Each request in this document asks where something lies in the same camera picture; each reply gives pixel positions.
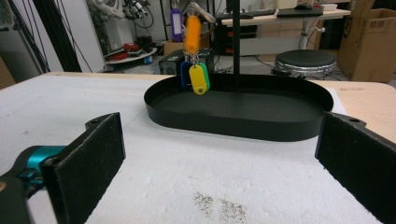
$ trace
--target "electronics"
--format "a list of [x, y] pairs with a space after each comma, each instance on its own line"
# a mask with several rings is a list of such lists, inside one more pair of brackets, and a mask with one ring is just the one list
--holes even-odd
[[313, 7], [309, 10], [301, 10], [295, 8], [281, 9], [277, 13], [278, 18], [303, 18], [303, 17], [319, 17], [323, 15], [320, 7]]
[[180, 75], [180, 66], [183, 62], [183, 50], [179, 49], [173, 51], [158, 62], [161, 75]]
[[[259, 10], [259, 11], [249, 11], [249, 12], [241, 12], [240, 13], [240, 17], [241, 17], [241, 19], [244, 17], [244, 16], [250, 16], [250, 17], [259, 17], [259, 16], [272, 16], [272, 15], [274, 15], [275, 14], [275, 10], [272, 10], [272, 9], [261, 9], [261, 10]], [[219, 12], [217, 15], [216, 15], [216, 19], [217, 20], [228, 20], [228, 19], [232, 19], [233, 18], [233, 13], [232, 12], [229, 12], [229, 13], [222, 13], [222, 12]]]
[[[199, 61], [206, 64], [207, 72], [211, 73], [215, 69], [215, 55], [212, 49], [200, 49], [198, 53]], [[160, 66], [161, 75], [178, 75], [180, 76], [180, 66], [184, 62], [183, 49], [178, 49], [161, 59], [158, 64]]]
[[310, 10], [312, 9], [312, 5], [309, 3], [301, 3], [295, 7], [295, 9], [300, 9], [300, 10]]

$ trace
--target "blue key tag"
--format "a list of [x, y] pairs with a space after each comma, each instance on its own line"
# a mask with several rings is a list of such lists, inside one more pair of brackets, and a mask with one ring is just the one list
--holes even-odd
[[183, 90], [191, 91], [191, 79], [190, 79], [190, 68], [192, 67], [192, 63], [183, 62], [180, 65], [180, 76], [181, 76], [181, 87]]
[[183, 27], [181, 12], [177, 8], [171, 10], [172, 38], [175, 42], [183, 42]]

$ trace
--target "black oval tray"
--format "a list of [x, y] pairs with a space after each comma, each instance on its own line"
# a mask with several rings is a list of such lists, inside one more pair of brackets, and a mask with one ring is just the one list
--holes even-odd
[[232, 75], [209, 79], [204, 95], [184, 91], [180, 77], [152, 85], [144, 97], [149, 117], [169, 128], [291, 142], [317, 136], [333, 106], [324, 88], [294, 77], [241, 75], [237, 91]]

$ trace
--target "shelf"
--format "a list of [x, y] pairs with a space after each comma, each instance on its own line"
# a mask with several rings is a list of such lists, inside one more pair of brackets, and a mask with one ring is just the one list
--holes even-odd
[[126, 58], [126, 59], [122, 59], [122, 60], [116, 60], [116, 61], [106, 61], [107, 64], [115, 64], [115, 63], [128, 63], [128, 62], [132, 62], [132, 61], [136, 61], [139, 59], [143, 59], [146, 58], [150, 55], [152, 55], [153, 53], [157, 52], [156, 48], [153, 48], [152, 51], [150, 53], [145, 53], [145, 54], [141, 54], [139, 57], [133, 57], [133, 58]]

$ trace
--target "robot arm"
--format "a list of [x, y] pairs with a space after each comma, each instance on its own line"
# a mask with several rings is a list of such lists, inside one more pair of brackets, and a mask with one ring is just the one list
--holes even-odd
[[100, 11], [103, 21], [134, 20], [141, 19], [143, 14], [148, 15], [144, 9], [144, 7], [149, 6], [148, 1], [143, 1], [142, 4], [136, 0], [124, 0], [123, 2], [125, 3], [124, 6], [121, 0], [87, 0], [90, 8]]
[[91, 3], [101, 11], [102, 20], [108, 21], [109, 19], [120, 20], [124, 18], [122, 7], [120, 7], [119, 0], [89, 0]]

